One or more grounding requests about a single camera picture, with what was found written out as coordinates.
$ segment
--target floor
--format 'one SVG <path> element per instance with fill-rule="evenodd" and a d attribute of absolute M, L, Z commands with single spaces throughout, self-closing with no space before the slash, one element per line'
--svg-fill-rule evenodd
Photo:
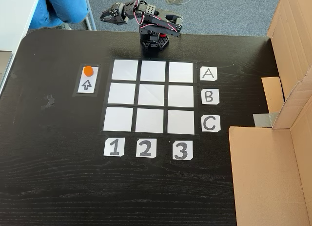
<path fill-rule="evenodd" d="M 103 23 L 99 17 L 117 1 L 89 0 L 98 30 L 137 31 L 137 23 L 127 25 Z M 180 13 L 184 17 L 183 33 L 265 36 L 278 0 L 145 0 L 163 10 Z M 71 24 L 72 29 L 85 30 L 85 22 Z"/>

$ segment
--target orange token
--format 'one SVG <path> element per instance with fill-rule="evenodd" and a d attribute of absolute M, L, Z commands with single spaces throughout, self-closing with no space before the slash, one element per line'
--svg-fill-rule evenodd
<path fill-rule="evenodd" d="M 90 67 L 90 66 L 85 66 L 83 68 L 83 73 L 86 75 L 86 76 L 92 76 L 93 75 L 93 68 Z"/>

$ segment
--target number 1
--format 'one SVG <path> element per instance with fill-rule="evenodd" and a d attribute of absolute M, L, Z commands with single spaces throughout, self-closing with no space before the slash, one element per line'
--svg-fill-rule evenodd
<path fill-rule="evenodd" d="M 114 140 L 113 142 L 110 143 L 110 145 L 113 145 L 115 144 L 115 147 L 114 147 L 114 151 L 111 152 L 111 155 L 118 155 L 119 152 L 117 152 L 117 147 L 118 147 L 118 139 Z"/>

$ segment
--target cardboard wall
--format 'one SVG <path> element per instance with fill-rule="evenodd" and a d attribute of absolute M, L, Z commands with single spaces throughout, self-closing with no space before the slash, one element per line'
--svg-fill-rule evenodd
<path fill-rule="evenodd" d="M 230 127 L 237 226 L 310 226 L 289 129 Z"/>
<path fill-rule="evenodd" d="M 312 97 L 303 107 L 290 130 L 310 224 L 312 225 Z"/>
<path fill-rule="evenodd" d="M 286 101 L 274 129 L 290 128 L 312 95 L 312 0 L 280 0 L 268 30 Z"/>

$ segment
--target up arrow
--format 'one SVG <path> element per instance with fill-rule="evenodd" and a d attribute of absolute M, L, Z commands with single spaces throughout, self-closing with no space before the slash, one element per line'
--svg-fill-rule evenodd
<path fill-rule="evenodd" d="M 92 87 L 89 80 L 87 80 L 85 83 L 83 83 L 82 86 L 84 86 L 84 90 L 88 90 L 89 87 Z"/>

